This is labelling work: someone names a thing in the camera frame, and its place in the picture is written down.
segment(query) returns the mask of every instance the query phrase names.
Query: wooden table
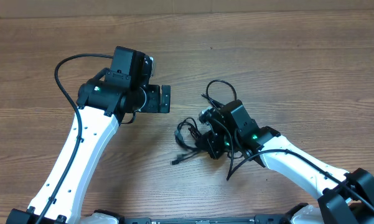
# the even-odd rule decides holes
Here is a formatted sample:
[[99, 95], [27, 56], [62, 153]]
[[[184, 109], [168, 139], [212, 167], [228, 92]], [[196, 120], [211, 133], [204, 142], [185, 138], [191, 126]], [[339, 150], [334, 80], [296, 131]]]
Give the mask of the wooden table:
[[[0, 223], [25, 210], [50, 173], [73, 112], [53, 71], [80, 53], [117, 45], [157, 60], [152, 83], [171, 85], [170, 114], [138, 114], [113, 137], [87, 190], [83, 214], [226, 217], [283, 213], [316, 203], [281, 174], [252, 162], [229, 182], [229, 160], [182, 150], [177, 124], [208, 106], [213, 79], [232, 83], [250, 116], [336, 167], [374, 175], [374, 11], [259, 12], [178, 16], [0, 20]], [[73, 99], [111, 61], [83, 58], [60, 70]], [[231, 100], [225, 86], [211, 95]]]

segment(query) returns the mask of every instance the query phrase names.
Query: black cable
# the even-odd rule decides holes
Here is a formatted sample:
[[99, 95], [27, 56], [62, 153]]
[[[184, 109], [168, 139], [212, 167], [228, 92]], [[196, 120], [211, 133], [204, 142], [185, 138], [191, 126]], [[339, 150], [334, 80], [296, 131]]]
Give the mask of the black cable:
[[59, 179], [58, 183], [57, 183], [57, 186], [55, 186], [54, 188], [54, 191], [52, 192], [52, 195], [51, 197], [49, 197], [49, 201], [47, 202], [47, 204], [45, 205], [42, 213], [40, 214], [39, 218], [37, 219], [36, 223], [35, 224], [39, 224], [42, 219], [44, 218], [44, 215], [47, 213], [47, 211], [49, 210], [52, 202], [55, 200], [55, 196], [57, 195], [59, 189], [61, 188], [61, 185], [62, 185], [62, 182], [63, 180], [65, 179], [65, 177], [67, 176], [68, 174], [68, 171], [70, 169], [70, 166], [72, 165], [72, 162], [73, 160], [75, 159], [75, 156], [76, 156], [76, 153], [77, 153], [77, 150], [79, 148], [79, 145], [80, 145], [80, 141], [82, 140], [82, 118], [80, 117], [80, 113], [79, 113], [79, 110], [75, 104], [75, 102], [73, 102], [72, 98], [69, 96], [69, 94], [65, 91], [65, 89], [63, 88], [63, 86], [61, 85], [60, 83], [60, 80], [58, 78], [58, 70], [60, 69], [61, 65], [63, 65], [65, 62], [69, 61], [69, 60], [72, 60], [72, 59], [75, 59], [75, 58], [80, 58], [80, 57], [103, 57], [103, 58], [113, 58], [113, 56], [110, 56], [110, 55], [103, 55], [103, 54], [78, 54], [78, 55], [74, 55], [74, 56], [71, 56], [69, 58], [65, 58], [63, 59], [60, 63], [58, 63], [58, 65], [56, 66], [55, 70], [54, 70], [54, 78], [55, 78], [55, 82], [57, 83], [58, 87], [60, 88], [61, 92], [63, 93], [63, 95], [66, 97], [66, 99], [69, 101], [70, 105], [72, 106], [73, 110], [75, 111], [75, 114], [76, 114], [76, 118], [77, 118], [77, 123], [78, 123], [78, 134], [77, 134], [77, 138], [76, 138], [76, 144], [75, 144], [75, 147], [73, 148], [73, 152], [72, 152], [72, 155], [70, 156], [70, 159], [68, 161], [68, 164], [65, 168], [65, 170], [63, 171], [62, 175], [61, 175], [61, 178]]
[[358, 193], [356, 193], [355, 191], [353, 191], [350, 187], [347, 187], [345, 185], [345, 183], [343, 183], [340, 180], [336, 179], [330, 173], [328, 173], [327, 171], [324, 171], [323, 169], [321, 169], [320, 167], [318, 167], [317, 165], [315, 165], [313, 162], [311, 162], [310, 160], [306, 159], [304, 156], [302, 156], [302, 155], [300, 155], [300, 154], [298, 154], [296, 152], [290, 151], [289, 149], [269, 149], [269, 150], [266, 150], [266, 151], [258, 152], [256, 154], [250, 156], [249, 158], [244, 159], [237, 166], [235, 166], [235, 168], [231, 171], [231, 175], [239, 167], [241, 167], [244, 163], [246, 163], [247, 161], [251, 161], [252, 159], [254, 159], [254, 158], [256, 158], [256, 157], [258, 157], [258, 156], [260, 156], [262, 154], [266, 154], [266, 153], [270, 153], [270, 152], [285, 152], [286, 154], [291, 154], [291, 155], [294, 155], [294, 156], [298, 157], [299, 159], [303, 160], [305, 163], [309, 164], [314, 169], [318, 170], [321, 174], [323, 174], [324, 176], [326, 176], [330, 180], [333, 180], [336, 184], [339, 184], [340, 186], [342, 186], [346, 191], [348, 191], [350, 194], [352, 194], [355, 198], [359, 199], [362, 203], [364, 203], [374, 213], [374, 207], [369, 202], [367, 202], [363, 197], [361, 197]]
[[213, 102], [213, 100], [211, 99], [211, 97], [209, 96], [209, 86], [212, 84], [212, 83], [215, 83], [215, 82], [221, 82], [221, 83], [224, 83], [226, 85], [228, 85], [231, 89], [232, 89], [232, 92], [234, 94], [234, 100], [237, 100], [238, 98], [236, 97], [236, 90], [234, 88], [234, 86], [232, 86], [230, 83], [224, 81], [224, 80], [212, 80], [210, 81], [207, 86], [206, 86], [206, 97], [209, 101], [209, 103], [217, 110], [219, 111], [219, 108], [216, 106], [216, 104]]
[[[192, 122], [194, 122], [194, 124], [191, 124], [190, 122], [188, 122], [187, 120], [188, 119], [191, 119]], [[202, 137], [202, 133], [198, 130], [198, 126], [197, 126], [197, 123], [196, 121], [191, 118], [191, 117], [188, 117], [188, 118], [185, 118], [183, 120], [183, 122], [179, 123], [177, 125], [177, 129], [174, 133], [174, 136], [175, 136], [175, 141], [176, 143], [181, 146], [183, 149], [189, 149], [191, 151], [200, 151], [200, 149], [198, 149], [197, 147], [192, 147], [192, 146], [188, 146], [185, 142], [184, 142], [184, 138], [182, 137], [181, 135], [181, 129], [184, 127], [184, 126], [189, 126], [188, 130], [191, 134], [191, 136], [197, 140], [198, 138]]]
[[[229, 159], [231, 159], [231, 155], [230, 155], [230, 153], [231, 153], [231, 151], [228, 151], [227, 152], [227, 157], [229, 158]], [[243, 154], [241, 153], [238, 157], [235, 157], [234, 156], [234, 159], [240, 159], [240, 158], [242, 158], [243, 157]]]
[[187, 160], [187, 159], [190, 159], [190, 158], [196, 156], [196, 155], [199, 154], [199, 153], [200, 153], [200, 151], [190, 152], [190, 153], [189, 153], [189, 154], [191, 154], [190, 156], [188, 156], [188, 154], [182, 154], [182, 155], [181, 155], [182, 157], [177, 158], [176, 160], [172, 161], [171, 164], [172, 164], [172, 165], [179, 164], [180, 162], [185, 161], [185, 160]]
[[[202, 93], [201, 96], [202, 96], [203, 98], [205, 98], [205, 99], [208, 100], [208, 98], [207, 98], [207, 96], [206, 96], [205, 93]], [[222, 106], [224, 106], [224, 104], [220, 103], [219, 101], [214, 100], [213, 98], [210, 98], [210, 99], [213, 101], [213, 103], [214, 103], [217, 107], [222, 107]]]
[[133, 117], [128, 122], [122, 122], [121, 124], [132, 124], [136, 120], [136, 112], [133, 111]]
[[231, 158], [230, 158], [231, 162], [230, 162], [230, 169], [228, 170], [228, 175], [227, 175], [227, 178], [228, 178], [228, 176], [232, 175], [231, 171], [232, 171], [232, 166], [234, 163], [234, 144], [232, 141], [231, 133], [227, 130], [227, 128], [221, 122], [217, 121], [216, 119], [211, 119], [211, 121], [214, 121], [216, 124], [220, 125], [220, 127], [222, 127], [225, 130], [225, 132], [228, 134], [228, 137], [230, 138], [229, 141], [230, 141], [230, 146], [231, 146]]
[[235, 139], [236, 145], [242, 150], [243, 148], [242, 148], [241, 144], [239, 143], [237, 132], [238, 132], [238, 128], [235, 128], [234, 139]]

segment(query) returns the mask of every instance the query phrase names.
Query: wood grain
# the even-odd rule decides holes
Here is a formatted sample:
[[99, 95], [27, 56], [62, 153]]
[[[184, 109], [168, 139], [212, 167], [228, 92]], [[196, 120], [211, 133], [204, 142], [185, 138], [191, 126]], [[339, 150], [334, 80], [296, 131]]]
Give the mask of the wood grain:
[[[228, 159], [177, 166], [173, 132], [208, 106], [206, 84], [232, 83], [260, 126], [336, 167], [374, 175], [374, 11], [256, 12], [167, 16], [0, 19], [0, 223], [25, 210], [67, 138], [73, 113], [53, 70], [79, 53], [117, 45], [157, 60], [152, 83], [172, 86], [170, 114], [138, 114], [106, 148], [83, 214], [128, 217], [242, 216], [315, 204], [290, 180], [249, 163], [227, 182]], [[104, 58], [66, 63], [60, 80], [76, 99]], [[230, 100], [214, 85], [210, 94]]]
[[0, 0], [0, 18], [374, 9], [374, 0]]

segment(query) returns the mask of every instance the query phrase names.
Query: cable connector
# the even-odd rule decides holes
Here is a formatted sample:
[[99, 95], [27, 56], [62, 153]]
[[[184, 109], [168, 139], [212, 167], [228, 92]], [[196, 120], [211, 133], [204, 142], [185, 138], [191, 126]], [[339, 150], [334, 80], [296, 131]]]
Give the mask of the cable connector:
[[180, 163], [180, 160], [176, 159], [176, 160], [173, 160], [171, 164], [172, 164], [172, 165], [177, 165], [177, 164], [179, 164], [179, 163]]
[[83, 139], [81, 136], [76, 136], [76, 140], [80, 140], [80, 142], [84, 142], [85, 139]]
[[180, 130], [175, 130], [174, 131], [174, 136], [179, 139], [180, 141], [184, 141], [184, 138], [182, 137], [181, 133], [180, 133]]

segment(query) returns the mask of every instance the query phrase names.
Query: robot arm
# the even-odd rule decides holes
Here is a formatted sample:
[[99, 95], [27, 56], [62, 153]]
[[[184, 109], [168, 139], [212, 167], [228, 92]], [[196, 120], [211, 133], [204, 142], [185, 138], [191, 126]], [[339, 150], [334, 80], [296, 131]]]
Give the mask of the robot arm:
[[[45, 217], [51, 220], [56, 220], [62, 215], [67, 218], [66, 223], [78, 223], [88, 184], [102, 152], [119, 127], [115, 116], [105, 116], [103, 110], [86, 106], [79, 112], [84, 128], [83, 142], [80, 143], [78, 153], [53, 204], [45, 214]], [[68, 139], [49, 178], [28, 206], [30, 209], [34, 208], [36, 215], [41, 214], [69, 161], [78, 133], [77, 127], [78, 121], [75, 116]]]
[[[63, 60], [57, 66], [55, 74], [59, 66], [67, 60], [84, 56], [91, 54], [75, 55]], [[88, 184], [104, 148], [122, 123], [125, 113], [133, 114], [133, 119], [128, 122], [132, 123], [136, 112], [170, 111], [170, 86], [163, 85], [161, 94], [159, 85], [149, 84], [155, 69], [152, 57], [124, 47], [117, 47], [113, 57], [96, 57], [102, 56], [113, 58], [111, 68], [104, 68], [80, 87], [78, 109], [68, 139], [49, 178], [30, 202], [27, 212], [14, 209], [6, 223], [79, 223]], [[83, 126], [82, 135], [79, 137], [80, 122]], [[74, 159], [71, 160], [75, 143], [79, 139], [79, 147]], [[68, 162], [71, 165], [66, 173]], [[57, 186], [59, 190], [55, 194], [53, 192]]]
[[[344, 174], [348, 173], [346, 170], [332, 167], [310, 156], [308, 153], [290, 143], [285, 136], [271, 138], [264, 144], [264, 148], [262, 148], [261, 151], [270, 149], [289, 149], [310, 160], [324, 171], [329, 172], [338, 180], [344, 181], [346, 179], [346, 176], [344, 176]], [[281, 173], [304, 189], [316, 200], [323, 195], [325, 189], [333, 189], [337, 186], [337, 183], [328, 179], [323, 174], [319, 173], [318, 170], [315, 170], [309, 164], [294, 155], [282, 152], [266, 153], [260, 155], [260, 159], [263, 161], [265, 167]]]
[[[224, 152], [242, 153], [245, 160], [230, 169], [227, 180], [242, 164], [255, 160], [259, 165], [283, 174], [318, 201], [320, 212], [316, 212], [314, 222], [309, 222], [307, 214], [319, 211], [318, 208], [305, 208], [299, 217], [291, 214], [290, 223], [374, 223], [374, 178], [367, 171], [357, 169], [349, 173], [332, 167], [294, 146], [279, 131], [268, 126], [259, 128], [240, 100], [212, 105], [213, 108], [204, 110], [199, 116], [211, 130], [202, 134], [195, 145], [201, 151], [210, 149], [206, 151], [213, 159], [218, 159]], [[351, 200], [362, 203], [357, 207], [348, 205]]]

